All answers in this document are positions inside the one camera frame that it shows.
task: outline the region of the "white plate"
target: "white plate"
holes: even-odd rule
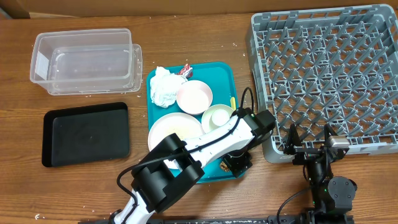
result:
[[[234,112],[234,109],[230,108],[229,106],[226,105],[214,105],[209,107],[202,115],[201,117],[201,126],[205,133],[209,133],[210,131],[216,129],[216,127],[213,127],[210,125],[210,119],[211,115],[214,113],[216,110],[225,110],[228,112],[229,117],[231,117],[232,113]]]
[[[166,136],[177,134],[181,139],[204,135],[200,122],[186,113],[170,113],[158,119],[152,125],[148,135],[148,148],[153,150]],[[168,168],[177,169],[172,161],[164,161]]]

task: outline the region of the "pink plate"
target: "pink plate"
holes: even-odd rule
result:
[[[184,83],[177,92],[177,104],[184,112],[198,115],[209,108],[213,101],[210,87],[201,81]]]
[[[183,140],[204,135],[200,122],[185,113],[170,113],[158,119],[152,125],[148,135],[148,148],[153,150],[166,136],[176,133]],[[170,169],[177,169],[171,161],[164,161]]]

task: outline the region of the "yellow marker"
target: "yellow marker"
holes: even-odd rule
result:
[[[236,101],[235,101],[235,97],[231,97],[231,107],[232,109],[236,110]]]

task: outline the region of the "pink bowl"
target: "pink bowl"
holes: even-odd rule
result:
[[[210,87],[201,81],[184,83],[177,92],[177,104],[184,112],[198,115],[205,112],[213,101]]]

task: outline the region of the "wooden table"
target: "wooden table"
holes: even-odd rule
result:
[[[244,38],[251,14],[220,16],[146,16],[0,21],[0,223],[76,223],[108,218],[129,197],[116,185],[124,168],[148,152],[146,83],[137,93],[51,96],[29,80],[37,34],[61,30],[125,27],[144,57],[144,79],[159,66],[222,61],[231,66],[240,97],[254,88]],[[41,164],[43,116],[49,110],[123,101],[129,107],[131,155],[127,159],[45,168]],[[194,186],[157,217],[267,217],[307,186],[302,168],[270,164],[256,148],[253,167],[240,179]],[[335,175],[359,186],[356,223],[397,223],[398,154],[348,156],[332,165]],[[132,178],[126,175],[123,184]],[[283,213],[311,206],[303,195]]]

